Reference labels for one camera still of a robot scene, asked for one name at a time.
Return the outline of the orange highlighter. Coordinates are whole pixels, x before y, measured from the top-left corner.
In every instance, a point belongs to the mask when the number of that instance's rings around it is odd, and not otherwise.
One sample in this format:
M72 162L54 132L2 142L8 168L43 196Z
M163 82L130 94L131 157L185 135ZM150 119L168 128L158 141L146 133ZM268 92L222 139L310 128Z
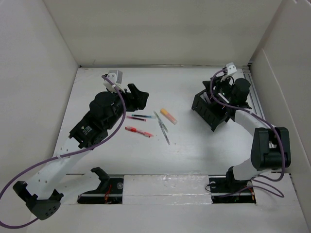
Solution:
M161 114L168 119L172 124L177 124L177 120L164 108L160 110Z

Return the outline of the purple pink highlighter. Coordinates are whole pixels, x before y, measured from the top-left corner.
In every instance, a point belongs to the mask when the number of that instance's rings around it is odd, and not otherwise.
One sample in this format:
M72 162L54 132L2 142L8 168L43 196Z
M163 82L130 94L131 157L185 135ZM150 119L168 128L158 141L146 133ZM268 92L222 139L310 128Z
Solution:
M209 99L207 93L205 92L205 93L203 93L203 95L204 95L204 98L205 98L206 102L207 102L208 104L210 104L210 99Z

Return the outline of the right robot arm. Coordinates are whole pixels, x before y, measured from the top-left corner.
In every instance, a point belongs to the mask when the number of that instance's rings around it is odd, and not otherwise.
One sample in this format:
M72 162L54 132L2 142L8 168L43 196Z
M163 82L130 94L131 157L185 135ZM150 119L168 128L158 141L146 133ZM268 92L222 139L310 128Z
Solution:
M204 81L205 99L214 113L243 126L253 137L249 159L228 169L225 186L236 191L252 178L264 178L272 182L281 181L285 168L291 164L289 131L275 127L254 114L247 102L250 82L232 77L214 77Z

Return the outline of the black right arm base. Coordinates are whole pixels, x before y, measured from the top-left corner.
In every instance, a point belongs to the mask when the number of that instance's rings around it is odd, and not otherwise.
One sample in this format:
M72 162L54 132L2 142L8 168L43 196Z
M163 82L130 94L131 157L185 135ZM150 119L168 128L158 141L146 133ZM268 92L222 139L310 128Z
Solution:
M212 204L256 203L251 181L229 181L225 175L209 175L205 190Z

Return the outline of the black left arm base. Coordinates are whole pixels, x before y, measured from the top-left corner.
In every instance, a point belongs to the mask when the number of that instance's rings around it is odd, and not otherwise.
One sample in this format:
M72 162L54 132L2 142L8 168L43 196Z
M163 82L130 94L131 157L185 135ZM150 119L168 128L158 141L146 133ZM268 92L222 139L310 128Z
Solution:
M122 204L124 175L108 175L100 167L91 170L95 175L95 188L77 198L79 204Z

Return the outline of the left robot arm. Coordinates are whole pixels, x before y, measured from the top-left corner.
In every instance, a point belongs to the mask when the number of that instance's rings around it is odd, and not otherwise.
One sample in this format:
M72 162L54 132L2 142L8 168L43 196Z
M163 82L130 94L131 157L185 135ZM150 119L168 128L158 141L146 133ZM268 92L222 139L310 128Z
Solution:
M80 159L112 136L108 131L118 121L124 122L126 112L143 110L148 97L149 93L138 90L132 83L126 90L109 85L90 102L89 111L70 131L63 147L42 163L43 168L27 181L13 185L15 193L37 219L46 220L56 213L65 196L65 191L57 188L63 177Z

